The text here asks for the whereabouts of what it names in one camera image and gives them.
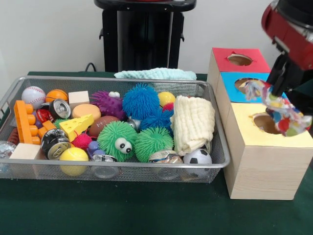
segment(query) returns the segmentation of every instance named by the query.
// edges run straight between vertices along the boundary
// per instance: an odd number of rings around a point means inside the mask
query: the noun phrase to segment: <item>light blue towel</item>
[[[114,74],[116,78],[128,79],[160,79],[160,80],[188,80],[195,81],[197,76],[192,71],[183,71],[179,69],[156,68],[143,71],[122,71]],[[199,93],[195,84],[181,86],[180,83],[153,83],[152,86],[156,92],[168,91],[177,95],[195,96]]]
[[[156,68],[143,71],[122,71],[114,74],[116,78],[130,79],[162,79],[162,80],[196,80],[197,76],[192,71],[179,69]]]

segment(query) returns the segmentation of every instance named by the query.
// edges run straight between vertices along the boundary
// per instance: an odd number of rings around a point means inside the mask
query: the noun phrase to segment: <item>orange block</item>
[[[45,133],[52,129],[57,129],[57,128],[51,121],[45,121],[43,123],[43,127],[38,130],[39,137],[42,139]]]
[[[14,114],[16,125],[21,143],[40,144],[38,128],[35,126],[36,118],[32,115],[34,107],[31,104],[25,104],[22,100],[17,100],[14,105]]]

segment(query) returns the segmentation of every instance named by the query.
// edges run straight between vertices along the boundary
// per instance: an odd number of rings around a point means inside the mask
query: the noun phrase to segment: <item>wire mesh basket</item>
[[[227,142],[211,87],[201,81],[129,80],[116,78],[26,76],[17,79],[0,101],[0,140],[7,140],[14,128],[13,107],[29,86],[38,86],[46,93],[53,89],[67,92],[99,90],[117,91],[121,97],[138,82],[153,86],[157,92],[170,91],[175,96],[195,96],[210,100],[215,112],[212,140],[212,164],[140,163],[133,157],[124,163],[77,162],[53,160],[0,159],[0,178],[44,180],[108,180],[143,182],[211,183],[221,168],[230,161]],[[82,170],[79,176],[64,174],[62,167]]]

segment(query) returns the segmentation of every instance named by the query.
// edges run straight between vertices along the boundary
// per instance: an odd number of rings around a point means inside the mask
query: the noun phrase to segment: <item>green spiky ball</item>
[[[126,122],[113,121],[109,123],[98,136],[98,144],[100,149],[107,154],[116,157],[119,162],[123,162],[134,155],[134,144],[137,139],[137,132]],[[124,154],[115,148],[115,141],[118,138],[125,138],[132,145],[132,151]]]
[[[138,134],[135,153],[139,161],[147,163],[152,154],[161,150],[172,150],[173,146],[173,139],[166,128],[148,128]]]
[[[69,119],[56,119],[53,124],[56,126],[56,128],[60,129],[60,123],[68,120]]]

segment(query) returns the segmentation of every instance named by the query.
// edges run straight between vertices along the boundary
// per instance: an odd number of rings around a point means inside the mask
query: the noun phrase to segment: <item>orange ball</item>
[[[45,97],[45,101],[48,103],[54,101],[55,99],[62,99],[68,102],[68,95],[63,90],[55,89],[55,90],[50,91]]]

